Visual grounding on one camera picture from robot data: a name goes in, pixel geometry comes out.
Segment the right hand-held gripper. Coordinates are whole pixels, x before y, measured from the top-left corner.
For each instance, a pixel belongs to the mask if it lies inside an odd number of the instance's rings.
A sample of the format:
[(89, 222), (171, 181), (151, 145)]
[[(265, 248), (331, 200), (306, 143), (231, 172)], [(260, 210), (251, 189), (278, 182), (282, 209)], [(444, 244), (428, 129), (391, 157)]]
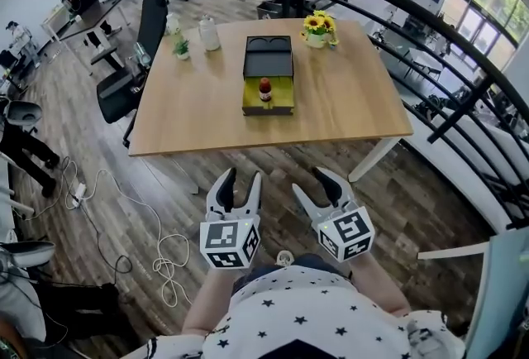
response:
[(311, 219), (321, 247), (338, 262), (369, 252), (374, 242), (374, 225), (366, 207), (355, 203), (349, 182), (319, 166), (312, 168), (312, 174), (323, 187), (327, 203), (313, 202), (297, 184), (292, 184), (292, 190)]

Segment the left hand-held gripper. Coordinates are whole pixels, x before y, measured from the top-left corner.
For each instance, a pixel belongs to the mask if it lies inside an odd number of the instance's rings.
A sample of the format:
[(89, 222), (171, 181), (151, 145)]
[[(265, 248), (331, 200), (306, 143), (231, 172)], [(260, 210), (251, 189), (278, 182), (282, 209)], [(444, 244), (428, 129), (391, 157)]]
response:
[(245, 202), (234, 207), (236, 168), (226, 170), (207, 193), (205, 221), (200, 224), (200, 252), (215, 269), (247, 269), (260, 245), (262, 176), (253, 175)]

